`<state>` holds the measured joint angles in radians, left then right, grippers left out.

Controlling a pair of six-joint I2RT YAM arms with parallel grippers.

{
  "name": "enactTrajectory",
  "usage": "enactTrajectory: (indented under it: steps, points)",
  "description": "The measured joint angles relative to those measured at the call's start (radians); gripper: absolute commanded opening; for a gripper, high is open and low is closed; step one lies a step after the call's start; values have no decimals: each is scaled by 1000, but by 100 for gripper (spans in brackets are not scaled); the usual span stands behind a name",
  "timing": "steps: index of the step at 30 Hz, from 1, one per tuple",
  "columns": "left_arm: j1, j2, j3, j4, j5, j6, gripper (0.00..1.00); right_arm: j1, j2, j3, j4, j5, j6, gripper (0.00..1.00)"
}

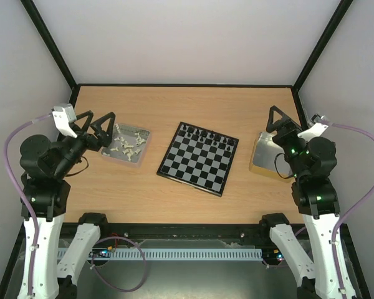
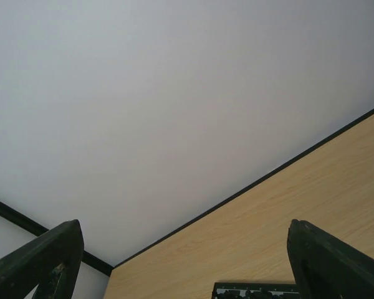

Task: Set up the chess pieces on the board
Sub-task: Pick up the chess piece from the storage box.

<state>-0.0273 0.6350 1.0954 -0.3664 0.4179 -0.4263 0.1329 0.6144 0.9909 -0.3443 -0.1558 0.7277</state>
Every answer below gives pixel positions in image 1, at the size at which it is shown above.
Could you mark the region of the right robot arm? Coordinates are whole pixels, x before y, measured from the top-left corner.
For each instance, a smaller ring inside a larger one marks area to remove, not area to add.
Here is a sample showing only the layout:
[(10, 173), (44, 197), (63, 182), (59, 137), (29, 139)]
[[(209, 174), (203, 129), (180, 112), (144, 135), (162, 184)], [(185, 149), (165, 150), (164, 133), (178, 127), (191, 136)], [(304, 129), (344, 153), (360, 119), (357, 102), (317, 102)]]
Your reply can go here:
[(266, 131), (280, 146), (294, 179), (292, 197), (309, 235), (311, 254), (303, 249), (282, 213), (264, 215), (259, 236), (275, 244), (297, 284), (297, 298), (357, 298), (343, 254), (338, 196), (329, 176), (337, 165), (336, 146), (322, 136), (327, 125), (315, 115), (303, 130), (276, 106), (269, 109)]

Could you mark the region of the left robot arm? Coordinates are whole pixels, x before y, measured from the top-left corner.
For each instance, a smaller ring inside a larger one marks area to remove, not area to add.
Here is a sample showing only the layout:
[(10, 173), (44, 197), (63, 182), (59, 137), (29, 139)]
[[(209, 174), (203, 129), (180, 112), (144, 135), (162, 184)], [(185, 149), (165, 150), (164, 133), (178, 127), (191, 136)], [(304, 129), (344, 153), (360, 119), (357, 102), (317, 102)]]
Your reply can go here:
[(91, 111), (67, 117), (71, 131), (61, 141), (32, 135), (21, 144), (21, 181), (27, 201), (21, 215), (28, 252), (19, 298), (76, 298), (83, 265), (95, 243), (108, 232), (105, 214), (83, 214), (63, 259), (57, 260), (70, 192), (65, 179), (87, 150), (99, 151), (112, 140), (115, 114), (92, 118)]

